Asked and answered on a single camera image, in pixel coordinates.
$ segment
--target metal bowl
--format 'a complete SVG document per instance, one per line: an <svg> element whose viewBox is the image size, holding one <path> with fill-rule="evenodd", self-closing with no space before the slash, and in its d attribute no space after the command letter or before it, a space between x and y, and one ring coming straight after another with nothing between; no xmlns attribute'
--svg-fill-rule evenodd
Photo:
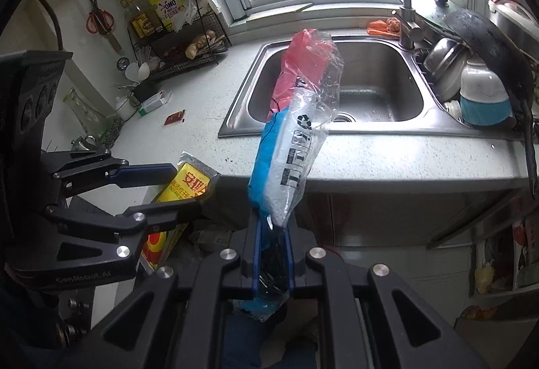
<svg viewBox="0 0 539 369"><path fill-rule="evenodd" d="M432 76L431 83L436 83L440 79L464 48L463 44L448 37L443 37L438 41L424 63Z"/></svg>

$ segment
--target sink drain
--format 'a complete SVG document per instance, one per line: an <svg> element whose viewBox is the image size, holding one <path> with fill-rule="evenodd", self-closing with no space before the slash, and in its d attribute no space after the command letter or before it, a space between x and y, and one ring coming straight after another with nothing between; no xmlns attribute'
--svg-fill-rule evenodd
<svg viewBox="0 0 539 369"><path fill-rule="evenodd" d="M333 122L356 122L356 119L348 113L339 112Z"/></svg>

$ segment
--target faucet handle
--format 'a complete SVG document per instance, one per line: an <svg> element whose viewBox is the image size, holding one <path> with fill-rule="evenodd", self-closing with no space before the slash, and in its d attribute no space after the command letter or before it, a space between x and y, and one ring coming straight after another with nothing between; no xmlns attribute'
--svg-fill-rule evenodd
<svg viewBox="0 0 539 369"><path fill-rule="evenodd" d="M419 42L423 40L423 30L414 22L415 10L401 7L399 11L393 10L391 14L401 21L401 29L411 41Z"/></svg>

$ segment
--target sink rim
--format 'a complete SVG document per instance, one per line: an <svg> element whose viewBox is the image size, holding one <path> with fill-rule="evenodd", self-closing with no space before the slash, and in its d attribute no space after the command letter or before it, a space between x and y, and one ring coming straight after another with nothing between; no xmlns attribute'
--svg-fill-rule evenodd
<svg viewBox="0 0 539 369"><path fill-rule="evenodd" d="M522 140L522 137L511 130L477 129L467 126L451 117L437 100L417 63L413 51L404 50L397 40L382 39L368 34L336 34L332 36L336 43L380 43L397 51L405 62L411 77L419 89L423 107L414 118L403 121L366 121L366 122L333 122L329 127L330 134L418 134L418 135L450 135L492 137L496 139ZM249 104L254 88L260 78L261 71L268 59L284 50L290 44L292 37L268 42L260 47L253 63L234 97L228 112L219 129L218 137L260 135L265 123L254 119L249 112ZM241 114L247 115L248 125L235 127L234 123L241 120Z"/></svg>

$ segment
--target electrical cord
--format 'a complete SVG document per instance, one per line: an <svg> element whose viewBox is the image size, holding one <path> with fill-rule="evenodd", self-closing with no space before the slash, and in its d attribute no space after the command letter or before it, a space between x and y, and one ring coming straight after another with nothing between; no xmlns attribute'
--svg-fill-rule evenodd
<svg viewBox="0 0 539 369"><path fill-rule="evenodd" d="M58 23L58 18L56 17L55 11L52 9L51 5L47 2L47 0L38 0L43 8L47 11L49 16L52 19L52 24L55 26L55 32L56 32L56 40L58 42L58 51L63 51L64 49L64 42L62 41L62 31L60 29L60 24Z"/></svg>

